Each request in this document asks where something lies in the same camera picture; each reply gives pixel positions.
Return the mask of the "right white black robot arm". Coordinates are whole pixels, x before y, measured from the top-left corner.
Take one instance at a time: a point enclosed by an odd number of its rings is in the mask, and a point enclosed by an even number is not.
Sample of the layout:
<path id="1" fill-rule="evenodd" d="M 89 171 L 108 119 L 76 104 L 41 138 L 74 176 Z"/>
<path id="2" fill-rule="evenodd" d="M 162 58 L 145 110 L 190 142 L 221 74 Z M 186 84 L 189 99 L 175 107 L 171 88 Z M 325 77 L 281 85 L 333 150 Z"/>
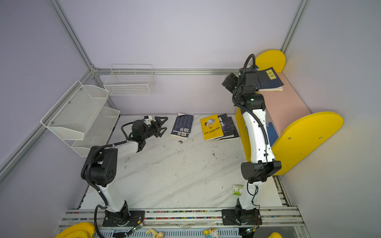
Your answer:
<path id="1" fill-rule="evenodd" d="M 247 181 L 246 188 L 237 201 L 239 215 L 258 211 L 258 195 L 268 177 L 282 167 L 272 152 L 266 128 L 266 104 L 258 93 L 259 70 L 256 66 L 244 66 L 239 75 L 229 74 L 222 85 L 232 92 L 232 102 L 241 111 L 251 149 L 250 161 L 241 164 L 241 172 Z"/>

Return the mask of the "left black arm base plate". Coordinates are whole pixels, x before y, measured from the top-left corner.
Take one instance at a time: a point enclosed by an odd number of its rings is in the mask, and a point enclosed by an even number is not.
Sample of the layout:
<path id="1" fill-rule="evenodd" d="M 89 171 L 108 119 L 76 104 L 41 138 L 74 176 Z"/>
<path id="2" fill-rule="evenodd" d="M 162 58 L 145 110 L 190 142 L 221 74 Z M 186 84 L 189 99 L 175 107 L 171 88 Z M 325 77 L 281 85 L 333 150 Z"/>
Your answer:
<path id="1" fill-rule="evenodd" d="M 109 212 L 105 210 L 105 218 L 102 223 L 103 227 L 134 227 L 138 222 L 143 223 L 145 211 L 124 211 L 124 212 Z"/>

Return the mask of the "dark blue book yellow label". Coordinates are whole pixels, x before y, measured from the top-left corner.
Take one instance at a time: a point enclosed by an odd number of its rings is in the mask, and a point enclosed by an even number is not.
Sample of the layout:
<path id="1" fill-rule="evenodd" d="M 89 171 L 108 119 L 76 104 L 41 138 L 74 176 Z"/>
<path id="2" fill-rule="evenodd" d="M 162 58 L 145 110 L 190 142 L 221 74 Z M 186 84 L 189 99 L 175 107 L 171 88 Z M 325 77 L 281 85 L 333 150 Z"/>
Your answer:
<path id="1" fill-rule="evenodd" d="M 283 85 L 274 68 L 258 71 L 257 89 L 259 91 L 282 91 Z"/>

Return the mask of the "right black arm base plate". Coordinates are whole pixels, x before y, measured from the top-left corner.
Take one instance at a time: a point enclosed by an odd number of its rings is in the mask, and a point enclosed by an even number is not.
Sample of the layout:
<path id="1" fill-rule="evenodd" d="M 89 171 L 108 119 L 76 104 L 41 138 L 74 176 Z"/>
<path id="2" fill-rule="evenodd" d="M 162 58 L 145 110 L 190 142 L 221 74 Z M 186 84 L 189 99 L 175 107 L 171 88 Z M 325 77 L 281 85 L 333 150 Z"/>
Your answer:
<path id="1" fill-rule="evenodd" d="M 262 225 L 262 217 L 260 211 L 256 208 L 251 210 L 235 210 L 235 209 L 223 209 L 222 211 L 223 225 Z"/>

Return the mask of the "dark blue barcode book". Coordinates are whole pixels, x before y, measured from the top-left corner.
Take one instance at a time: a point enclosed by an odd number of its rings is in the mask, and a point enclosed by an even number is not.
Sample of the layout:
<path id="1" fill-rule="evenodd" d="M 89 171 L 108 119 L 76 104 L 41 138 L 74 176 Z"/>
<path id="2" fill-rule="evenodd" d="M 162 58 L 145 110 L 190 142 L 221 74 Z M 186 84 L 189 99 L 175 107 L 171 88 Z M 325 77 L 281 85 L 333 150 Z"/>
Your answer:
<path id="1" fill-rule="evenodd" d="M 178 113 L 171 131 L 171 136 L 188 138 L 191 132 L 193 119 L 193 115 Z"/>

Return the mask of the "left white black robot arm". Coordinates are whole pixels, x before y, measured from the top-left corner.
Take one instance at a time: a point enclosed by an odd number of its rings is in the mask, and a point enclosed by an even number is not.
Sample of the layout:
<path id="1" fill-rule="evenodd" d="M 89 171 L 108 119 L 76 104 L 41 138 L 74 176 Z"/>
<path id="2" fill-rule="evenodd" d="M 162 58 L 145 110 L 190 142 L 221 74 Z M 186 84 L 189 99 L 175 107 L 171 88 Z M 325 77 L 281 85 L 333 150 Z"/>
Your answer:
<path id="1" fill-rule="evenodd" d="M 93 146 L 81 170 L 81 178 L 100 195 L 105 209 L 112 214 L 127 214 L 128 205 L 122 198 L 113 180 L 117 175 L 118 156 L 141 152 L 146 140 L 152 136 L 162 137 L 167 130 L 163 125 L 168 117 L 146 116 L 143 120 L 121 126 L 125 140 L 101 146 Z"/>

